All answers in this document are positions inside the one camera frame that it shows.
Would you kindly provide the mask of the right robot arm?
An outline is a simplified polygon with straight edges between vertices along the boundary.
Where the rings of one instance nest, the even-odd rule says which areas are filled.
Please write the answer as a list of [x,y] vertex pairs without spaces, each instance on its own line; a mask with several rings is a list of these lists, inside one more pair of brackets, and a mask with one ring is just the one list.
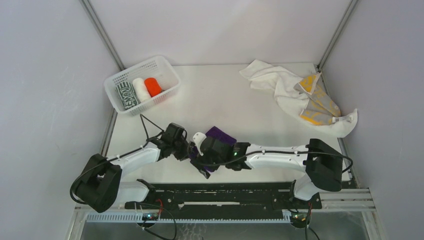
[[275,147],[236,142],[233,145],[196,133],[188,151],[196,148],[190,159],[195,166],[217,169],[221,166],[233,171],[259,168],[289,169],[304,175],[293,181],[289,203],[302,208],[319,192],[339,192],[342,175],[353,166],[353,160],[342,155],[324,141],[311,138],[305,145]]

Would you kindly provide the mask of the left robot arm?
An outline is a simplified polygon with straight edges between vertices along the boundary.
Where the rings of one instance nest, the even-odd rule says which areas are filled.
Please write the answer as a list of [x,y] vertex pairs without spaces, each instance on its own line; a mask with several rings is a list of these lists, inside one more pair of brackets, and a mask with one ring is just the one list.
[[107,211],[119,202],[131,201],[149,209],[156,203],[156,194],[146,186],[124,184],[122,178],[171,155],[177,160],[184,160],[187,158],[187,146],[186,130],[176,123],[170,123],[164,131],[149,137],[144,145],[132,151],[113,158],[94,154],[71,184],[69,195],[75,203],[88,205],[98,213]]

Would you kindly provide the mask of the orange towel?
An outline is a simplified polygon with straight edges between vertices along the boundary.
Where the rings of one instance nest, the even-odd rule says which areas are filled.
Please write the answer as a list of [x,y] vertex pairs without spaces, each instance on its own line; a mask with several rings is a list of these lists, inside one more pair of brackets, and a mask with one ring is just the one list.
[[162,87],[154,77],[146,78],[144,80],[144,85],[152,98],[163,92]]

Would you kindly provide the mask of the purple towel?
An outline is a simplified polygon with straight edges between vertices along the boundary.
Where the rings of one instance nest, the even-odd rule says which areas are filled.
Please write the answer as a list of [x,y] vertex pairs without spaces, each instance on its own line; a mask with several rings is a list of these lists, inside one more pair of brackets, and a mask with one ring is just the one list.
[[[233,146],[237,142],[235,138],[223,132],[216,126],[213,126],[211,129],[209,129],[205,133],[205,136],[212,137],[230,146]],[[219,168],[218,166],[203,166],[197,163],[197,160],[200,161],[201,155],[195,143],[189,144],[188,156],[190,159],[190,163],[207,179],[210,177],[210,173],[215,172]]]

